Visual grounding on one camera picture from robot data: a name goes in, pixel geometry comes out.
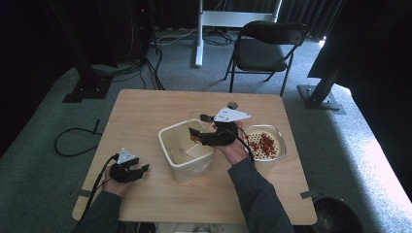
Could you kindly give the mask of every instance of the desk leg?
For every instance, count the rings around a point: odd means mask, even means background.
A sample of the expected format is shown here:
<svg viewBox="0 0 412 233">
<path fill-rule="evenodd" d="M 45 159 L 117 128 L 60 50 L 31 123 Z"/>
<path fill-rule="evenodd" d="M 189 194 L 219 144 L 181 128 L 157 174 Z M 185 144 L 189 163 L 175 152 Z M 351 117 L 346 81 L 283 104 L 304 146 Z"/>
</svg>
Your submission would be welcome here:
<svg viewBox="0 0 412 233">
<path fill-rule="evenodd" d="M 199 0 L 199 25 L 198 25 L 198 37 L 197 37 L 197 50 L 196 50 L 196 67 L 202 66 L 203 60 L 203 0 Z"/>
</svg>

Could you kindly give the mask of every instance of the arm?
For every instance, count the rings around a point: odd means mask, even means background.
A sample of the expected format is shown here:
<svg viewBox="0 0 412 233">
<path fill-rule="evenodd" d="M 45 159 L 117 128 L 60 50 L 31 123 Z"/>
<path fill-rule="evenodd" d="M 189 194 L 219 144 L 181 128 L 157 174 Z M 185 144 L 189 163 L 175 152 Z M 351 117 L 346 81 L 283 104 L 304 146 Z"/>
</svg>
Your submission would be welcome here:
<svg viewBox="0 0 412 233">
<path fill-rule="evenodd" d="M 122 224 L 118 221 L 121 199 L 133 183 L 117 183 L 109 179 L 110 167 L 105 170 L 103 189 L 94 200 L 83 219 L 76 225 L 73 233 L 83 232 L 120 232 Z"/>
<path fill-rule="evenodd" d="M 242 122 L 236 123 L 242 128 Z M 239 140 L 221 150 L 232 167 L 227 171 L 235 186 L 243 216 L 251 233 L 293 232 L 291 222 L 272 183 L 260 175 Z"/>
</svg>

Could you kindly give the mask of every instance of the tripod base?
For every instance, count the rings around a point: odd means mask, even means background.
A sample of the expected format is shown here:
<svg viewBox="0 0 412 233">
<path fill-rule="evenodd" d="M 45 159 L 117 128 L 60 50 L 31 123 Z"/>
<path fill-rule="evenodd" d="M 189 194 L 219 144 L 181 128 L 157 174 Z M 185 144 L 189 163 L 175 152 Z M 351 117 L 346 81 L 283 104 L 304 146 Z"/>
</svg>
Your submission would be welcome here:
<svg viewBox="0 0 412 233">
<path fill-rule="evenodd" d="M 82 78 L 79 79 L 73 92 L 64 97 L 63 103 L 81 103 L 83 99 L 104 99 L 109 91 L 113 76 L 97 76 L 99 82 L 93 89 L 83 89 Z"/>
<path fill-rule="evenodd" d="M 346 112 L 343 109 L 342 105 L 336 103 L 336 100 L 331 92 L 321 103 L 313 102 L 311 96 L 315 88 L 315 85 L 297 86 L 297 89 L 300 92 L 300 96 L 302 97 L 307 109 L 332 110 L 332 112 L 336 115 L 346 115 Z"/>
</svg>

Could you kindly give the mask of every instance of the person's right hand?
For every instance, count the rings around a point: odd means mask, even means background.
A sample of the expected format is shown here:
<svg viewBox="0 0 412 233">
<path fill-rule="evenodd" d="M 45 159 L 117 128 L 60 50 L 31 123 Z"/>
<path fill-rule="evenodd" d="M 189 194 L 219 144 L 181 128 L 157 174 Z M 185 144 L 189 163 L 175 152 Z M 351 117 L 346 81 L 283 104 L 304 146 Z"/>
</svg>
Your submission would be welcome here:
<svg viewBox="0 0 412 233">
<path fill-rule="evenodd" d="M 243 128 L 243 123 L 241 121 L 236 121 L 235 123 L 238 128 Z M 244 135 L 241 130 L 238 130 L 238 136 L 241 140 L 244 140 Z M 214 148 L 220 150 L 232 166 L 249 157 L 247 151 L 245 150 L 245 146 L 243 146 L 238 139 L 230 145 L 216 146 Z"/>
</svg>

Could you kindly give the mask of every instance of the gray sleeve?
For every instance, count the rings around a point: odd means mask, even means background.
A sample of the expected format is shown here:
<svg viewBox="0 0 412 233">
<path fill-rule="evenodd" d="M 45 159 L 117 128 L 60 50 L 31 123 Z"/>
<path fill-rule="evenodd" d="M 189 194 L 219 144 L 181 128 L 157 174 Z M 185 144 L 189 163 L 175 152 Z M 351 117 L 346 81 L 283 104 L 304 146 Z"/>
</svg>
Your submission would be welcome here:
<svg viewBox="0 0 412 233">
<path fill-rule="evenodd" d="M 246 158 L 228 171 L 251 233 L 293 232 L 272 183 Z"/>
<path fill-rule="evenodd" d="M 101 191 L 84 218 L 76 225 L 72 232 L 119 232 L 120 204 L 121 197 L 110 192 Z"/>
</svg>

